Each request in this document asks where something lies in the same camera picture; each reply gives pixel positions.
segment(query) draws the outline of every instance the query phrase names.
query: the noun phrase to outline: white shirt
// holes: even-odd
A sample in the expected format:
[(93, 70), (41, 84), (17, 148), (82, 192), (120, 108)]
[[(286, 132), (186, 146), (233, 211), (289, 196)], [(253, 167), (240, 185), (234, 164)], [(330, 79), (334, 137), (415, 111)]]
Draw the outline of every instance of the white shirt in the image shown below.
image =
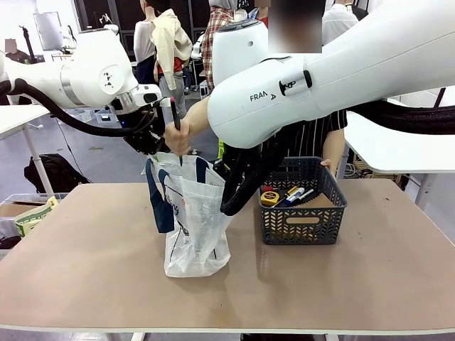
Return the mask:
[(341, 4), (334, 4), (322, 17), (322, 45), (335, 40), (358, 23), (352, 11)]
[(140, 21), (134, 30), (134, 55), (138, 63), (155, 53), (155, 45), (151, 42), (150, 21)]

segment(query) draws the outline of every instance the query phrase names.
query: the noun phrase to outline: basket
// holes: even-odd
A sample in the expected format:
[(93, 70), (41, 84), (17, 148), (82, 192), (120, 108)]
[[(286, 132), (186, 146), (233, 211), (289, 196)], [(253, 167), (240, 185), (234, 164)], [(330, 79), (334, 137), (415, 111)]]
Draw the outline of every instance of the basket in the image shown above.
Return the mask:
[(265, 244), (328, 245), (336, 243), (347, 202), (335, 179), (327, 167), (321, 166), (321, 162), (320, 158), (314, 157), (285, 158), (277, 171), (266, 180), (265, 185), (278, 190), (289, 190), (294, 186), (303, 187), (306, 190), (313, 189), (317, 194), (323, 193), (334, 207), (265, 207), (261, 204), (259, 194), (262, 236)]

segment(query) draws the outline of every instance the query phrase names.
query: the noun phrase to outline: red plaid shirt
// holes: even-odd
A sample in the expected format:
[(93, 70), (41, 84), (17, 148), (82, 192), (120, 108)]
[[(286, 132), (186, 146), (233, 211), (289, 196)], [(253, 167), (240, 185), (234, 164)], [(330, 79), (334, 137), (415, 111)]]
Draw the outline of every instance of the red plaid shirt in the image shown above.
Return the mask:
[(215, 85), (213, 84), (212, 73), (212, 49), (213, 49), (213, 36), (223, 26), (234, 22), (235, 11), (232, 9), (223, 9), (221, 7), (210, 7), (210, 20), (205, 31), (204, 39), (202, 41), (202, 61), (204, 64), (205, 78), (207, 79), (207, 86), (212, 92)]

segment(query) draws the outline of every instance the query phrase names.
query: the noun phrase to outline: red shirt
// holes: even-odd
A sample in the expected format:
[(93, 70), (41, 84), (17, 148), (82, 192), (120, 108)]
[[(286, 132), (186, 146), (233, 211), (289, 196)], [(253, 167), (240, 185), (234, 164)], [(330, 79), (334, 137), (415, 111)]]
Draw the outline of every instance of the red shirt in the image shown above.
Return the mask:
[[(173, 71), (174, 72), (182, 71), (183, 70), (182, 64), (183, 64), (182, 59), (175, 57), (173, 60)], [(163, 74), (163, 69), (161, 69), (161, 66), (158, 67), (158, 73), (160, 75)]]
[(269, 28), (269, 17), (268, 16), (266, 16), (265, 18), (262, 18), (262, 19), (258, 19), (258, 20), (265, 23), (265, 27)]

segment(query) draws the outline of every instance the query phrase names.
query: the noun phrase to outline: white plastic bag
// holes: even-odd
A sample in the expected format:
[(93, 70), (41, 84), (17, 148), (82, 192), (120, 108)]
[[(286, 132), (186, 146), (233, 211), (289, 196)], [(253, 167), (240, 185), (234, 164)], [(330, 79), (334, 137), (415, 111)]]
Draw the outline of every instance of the white plastic bag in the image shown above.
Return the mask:
[(220, 212), (225, 181), (203, 158), (184, 156), (181, 166), (167, 153), (147, 160), (146, 174), (156, 225), (167, 233), (166, 275), (204, 277), (219, 271), (230, 259), (225, 231), (232, 218)]

